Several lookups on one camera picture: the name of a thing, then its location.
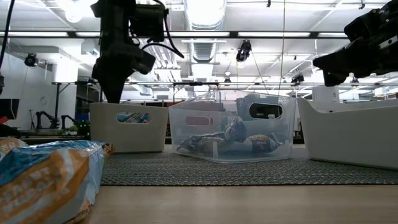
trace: fluorescent light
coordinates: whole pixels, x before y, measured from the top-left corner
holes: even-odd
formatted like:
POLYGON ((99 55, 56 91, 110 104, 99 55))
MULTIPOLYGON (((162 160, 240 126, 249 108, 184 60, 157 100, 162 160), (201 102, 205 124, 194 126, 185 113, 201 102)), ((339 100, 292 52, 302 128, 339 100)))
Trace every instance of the fluorescent light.
POLYGON ((239 37, 308 37, 309 32, 238 32, 239 37))
POLYGON ((79 37, 100 37, 100 32, 77 32, 79 37))
POLYGON ((191 44, 191 43, 209 43, 209 44, 215 44, 215 43, 221 43, 225 44, 226 40, 181 40, 181 43, 184 44, 191 44))
POLYGON ((68 37, 66 32, 8 32, 9 37, 68 37))
POLYGON ((345 33, 336 32, 336 33, 319 33, 319 37, 347 37, 345 33))
POLYGON ((154 68, 155 71, 181 71, 181 68, 154 68))
POLYGON ((173 85, 172 82, 130 82, 127 84, 137 84, 137 85, 173 85))
POLYGON ((226 83, 226 82, 220 82, 220 85, 255 85, 256 83, 249 83, 249 82, 230 82, 230 83, 226 83))
POLYGON ((188 31, 188 32, 170 32, 172 37, 228 37, 229 32, 204 32, 204 31, 188 31))

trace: clear plastic bin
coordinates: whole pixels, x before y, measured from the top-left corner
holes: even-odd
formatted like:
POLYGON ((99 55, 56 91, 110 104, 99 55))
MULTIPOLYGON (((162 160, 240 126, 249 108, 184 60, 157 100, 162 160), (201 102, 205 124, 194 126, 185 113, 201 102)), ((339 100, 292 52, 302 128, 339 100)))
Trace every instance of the clear plastic bin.
POLYGON ((173 150, 215 162, 287 159, 296 99, 220 90, 169 108, 173 150))

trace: wooden table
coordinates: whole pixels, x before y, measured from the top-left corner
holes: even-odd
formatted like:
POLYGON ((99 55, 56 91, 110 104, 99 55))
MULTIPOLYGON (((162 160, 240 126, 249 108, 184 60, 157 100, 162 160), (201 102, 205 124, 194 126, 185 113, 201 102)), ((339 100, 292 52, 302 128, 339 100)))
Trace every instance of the wooden table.
POLYGON ((398 223, 398 185, 101 187, 82 223, 398 223))

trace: wall-mounted camera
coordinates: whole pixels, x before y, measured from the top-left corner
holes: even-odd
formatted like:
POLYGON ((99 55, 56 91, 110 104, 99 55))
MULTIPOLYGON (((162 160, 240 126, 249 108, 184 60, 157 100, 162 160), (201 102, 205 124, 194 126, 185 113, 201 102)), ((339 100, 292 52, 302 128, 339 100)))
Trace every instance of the wall-mounted camera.
POLYGON ((25 58, 25 65, 28 67, 36 67, 39 64, 39 60, 37 60, 36 54, 29 53, 25 58))

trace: white plastic bin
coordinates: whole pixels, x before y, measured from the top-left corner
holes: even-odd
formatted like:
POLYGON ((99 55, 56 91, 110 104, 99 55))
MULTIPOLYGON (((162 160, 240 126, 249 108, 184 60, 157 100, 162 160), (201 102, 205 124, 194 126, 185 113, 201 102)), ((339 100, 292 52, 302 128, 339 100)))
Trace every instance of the white plastic bin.
POLYGON ((398 100, 318 103, 298 99, 311 159, 398 169, 398 100))
POLYGON ((168 108, 156 106, 92 103, 90 105, 91 139, 114 145, 118 152, 160 152, 164 149, 168 108), (146 114, 149 122, 120 122, 122 114, 146 114))
POLYGON ((212 91, 171 106, 176 153, 216 162, 289 158, 296 100, 246 91, 212 91))

